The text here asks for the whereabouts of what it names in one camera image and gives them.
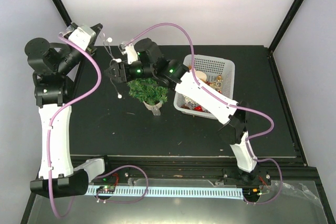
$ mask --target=white plastic basket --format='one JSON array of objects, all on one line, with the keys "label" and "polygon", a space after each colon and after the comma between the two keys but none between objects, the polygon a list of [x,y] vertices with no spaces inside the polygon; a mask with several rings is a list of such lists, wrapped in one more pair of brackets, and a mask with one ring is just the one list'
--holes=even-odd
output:
[{"label": "white plastic basket", "polygon": [[[187,55],[184,58],[183,64],[186,66],[191,65],[191,55]],[[222,58],[195,55],[195,69],[206,73],[206,81],[213,82],[216,80],[218,75],[222,75],[222,94],[230,99],[233,97],[233,86],[235,82],[235,64],[230,60],[225,60]],[[197,115],[204,118],[216,119],[210,112],[200,112],[195,110],[183,109],[181,106],[185,105],[185,100],[183,95],[175,93],[174,107],[184,114]],[[193,108],[199,106],[197,103],[190,103],[189,106]]]}]

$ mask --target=green leaves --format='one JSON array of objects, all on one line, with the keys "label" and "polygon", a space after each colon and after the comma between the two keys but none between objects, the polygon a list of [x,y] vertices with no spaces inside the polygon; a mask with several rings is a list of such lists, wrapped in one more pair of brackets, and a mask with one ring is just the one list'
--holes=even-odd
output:
[{"label": "green leaves", "polygon": [[156,105],[158,102],[167,101],[168,88],[159,87],[152,79],[136,79],[127,83],[130,87],[129,95],[137,98],[140,102]]}]

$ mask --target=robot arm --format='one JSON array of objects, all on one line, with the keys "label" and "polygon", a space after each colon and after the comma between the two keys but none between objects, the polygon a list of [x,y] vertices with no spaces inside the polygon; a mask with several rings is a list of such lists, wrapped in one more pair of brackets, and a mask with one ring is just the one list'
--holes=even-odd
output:
[{"label": "robot arm", "polygon": [[158,85],[167,87],[180,94],[183,94],[197,102],[208,110],[223,124],[218,131],[219,137],[229,144],[237,158],[238,168],[244,172],[251,173],[256,167],[256,156],[253,152],[250,155],[247,147],[251,146],[246,129],[247,113],[237,110],[229,105],[238,105],[237,101],[231,100],[224,95],[210,88],[203,81],[198,79],[196,83],[193,74],[187,66],[176,60],[167,60],[160,52],[156,43],[150,39],[142,39],[134,46],[120,45],[119,49],[123,54],[128,55],[127,62],[116,62],[106,74],[116,82],[129,82],[138,78],[153,78]]},{"label": "robot arm", "polygon": [[[91,28],[84,25],[78,27],[72,23],[63,35],[93,56],[96,51],[93,44],[101,27],[101,24]],[[38,179],[30,182],[30,189],[36,194],[49,197],[48,180],[52,179],[55,198],[83,195],[89,183],[104,173],[105,160],[89,159],[73,168],[69,152],[71,106],[63,109],[52,125],[50,135],[52,178],[49,178],[50,168],[47,161],[47,131],[50,129],[50,119],[61,106],[72,100],[73,82],[67,74],[79,63],[83,55],[67,45],[49,43],[42,38],[28,42],[25,53],[28,56],[28,64],[34,69],[35,98],[39,106],[43,135],[40,171]]]}]

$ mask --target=black table surface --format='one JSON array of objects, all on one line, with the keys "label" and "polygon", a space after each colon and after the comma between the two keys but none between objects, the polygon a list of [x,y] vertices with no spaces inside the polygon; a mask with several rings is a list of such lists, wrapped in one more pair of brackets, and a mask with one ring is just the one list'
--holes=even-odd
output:
[{"label": "black table surface", "polygon": [[[168,59],[183,62],[190,54],[189,46],[160,46]],[[270,115],[274,130],[251,140],[258,157],[295,157],[296,153],[287,127],[276,85],[263,46],[195,46],[195,53],[231,60],[235,64],[234,99],[245,100],[250,108]],[[112,47],[115,57],[121,57]],[[104,71],[111,57],[98,47],[95,60]],[[76,96],[91,89],[97,79],[93,66],[82,62],[76,81]],[[123,98],[118,99],[109,78],[103,76],[98,90],[72,106],[70,119],[70,153],[72,155],[121,156],[234,156],[231,148],[221,142],[216,131],[217,120],[191,116],[176,110],[175,92],[161,107],[161,116],[153,116],[144,104],[128,95],[125,83],[117,84]],[[270,123],[250,114],[249,134],[269,128]]]}]

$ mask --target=white enclosure wall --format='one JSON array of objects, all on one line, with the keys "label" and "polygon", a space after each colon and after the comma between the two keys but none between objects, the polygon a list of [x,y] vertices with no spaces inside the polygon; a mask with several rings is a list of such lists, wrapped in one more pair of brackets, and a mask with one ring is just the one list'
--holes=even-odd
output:
[{"label": "white enclosure wall", "polygon": [[51,0],[0,0],[0,223],[18,224],[41,159],[33,70],[24,53],[35,37],[57,41],[65,28]]},{"label": "white enclosure wall", "polygon": [[336,216],[336,0],[305,0],[275,58],[309,165]]},{"label": "white enclosure wall", "polygon": [[[269,46],[293,0],[62,0],[78,23],[102,23],[114,44],[151,25],[173,22],[196,45]],[[187,44],[174,28],[148,34],[159,45]]]}]

